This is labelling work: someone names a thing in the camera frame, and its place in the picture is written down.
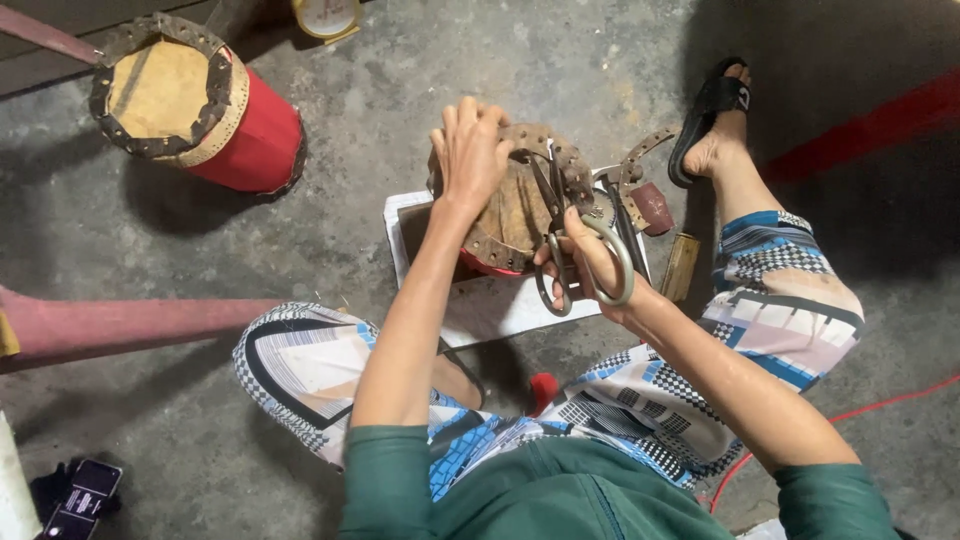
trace toe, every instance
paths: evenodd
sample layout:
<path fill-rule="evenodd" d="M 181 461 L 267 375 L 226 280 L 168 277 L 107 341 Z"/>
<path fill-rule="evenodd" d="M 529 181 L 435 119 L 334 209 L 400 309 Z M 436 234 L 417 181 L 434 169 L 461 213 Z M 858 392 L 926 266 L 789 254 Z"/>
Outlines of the toe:
<path fill-rule="evenodd" d="M 727 71 L 724 71 L 723 76 L 734 77 L 735 79 L 739 79 L 742 73 L 743 73 L 743 66 L 740 65 L 739 63 L 735 63 L 734 65 L 728 67 Z"/>

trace sandal strap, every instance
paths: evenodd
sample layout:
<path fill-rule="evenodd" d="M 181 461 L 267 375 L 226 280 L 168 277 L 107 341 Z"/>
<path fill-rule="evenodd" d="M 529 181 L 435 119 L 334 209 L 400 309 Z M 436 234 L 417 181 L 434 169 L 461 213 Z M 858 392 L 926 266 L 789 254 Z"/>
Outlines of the sandal strap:
<path fill-rule="evenodd" d="M 718 77 L 704 83 L 697 100 L 697 112 L 750 110 L 750 87 L 735 77 Z"/>

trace green sleeve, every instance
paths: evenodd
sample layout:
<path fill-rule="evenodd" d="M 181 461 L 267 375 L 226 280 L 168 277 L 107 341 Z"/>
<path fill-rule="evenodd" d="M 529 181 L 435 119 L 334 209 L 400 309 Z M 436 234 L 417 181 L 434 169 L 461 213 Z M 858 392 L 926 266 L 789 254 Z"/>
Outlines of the green sleeve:
<path fill-rule="evenodd" d="M 784 467 L 774 479 L 780 522 L 791 540 L 900 540 L 863 465 Z"/>
<path fill-rule="evenodd" d="M 347 433 L 340 536 L 432 538 L 426 426 L 363 426 Z"/>

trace person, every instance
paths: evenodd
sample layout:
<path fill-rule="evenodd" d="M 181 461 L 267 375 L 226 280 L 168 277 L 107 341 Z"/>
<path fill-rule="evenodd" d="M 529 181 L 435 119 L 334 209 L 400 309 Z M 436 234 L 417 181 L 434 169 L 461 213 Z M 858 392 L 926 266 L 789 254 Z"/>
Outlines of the person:
<path fill-rule="evenodd" d="M 721 75 L 750 82 L 745 63 Z M 382 331 L 307 303 L 253 322 L 234 351 L 237 373 L 312 452 L 345 465 L 342 538 L 730 538 L 692 488 L 744 447 L 780 488 L 788 537 L 897 537 L 856 453 L 798 394 L 857 341 L 860 304 L 809 224 L 764 185 L 745 111 L 714 116 L 683 167 L 717 193 L 716 296 L 694 322 L 634 275 L 625 306 L 600 308 L 641 344 L 598 363 L 537 418 L 477 410 L 467 376 L 436 356 L 441 284 L 512 150 L 497 137 L 509 122 L 500 107 L 464 98 L 431 133 L 444 191 Z M 578 274 L 589 265 L 615 296 L 615 257 L 576 209 L 564 224 Z M 546 251 L 536 263 L 556 278 Z"/>

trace black slide sandal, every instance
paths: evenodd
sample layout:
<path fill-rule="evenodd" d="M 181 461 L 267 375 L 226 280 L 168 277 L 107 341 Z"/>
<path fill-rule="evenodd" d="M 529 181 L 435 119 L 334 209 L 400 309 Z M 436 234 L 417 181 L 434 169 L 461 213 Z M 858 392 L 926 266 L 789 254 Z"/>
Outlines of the black slide sandal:
<path fill-rule="evenodd" d="M 729 57 L 711 69 L 707 81 L 697 92 L 693 108 L 686 114 L 684 128 L 677 137 L 667 166 L 670 180 L 678 187 L 690 189 L 698 180 L 706 180 L 706 177 L 689 175 L 684 171 L 684 156 L 713 128 L 717 112 L 750 110 L 750 87 L 735 77 L 724 77 L 728 68 L 738 64 L 747 67 L 742 58 Z"/>

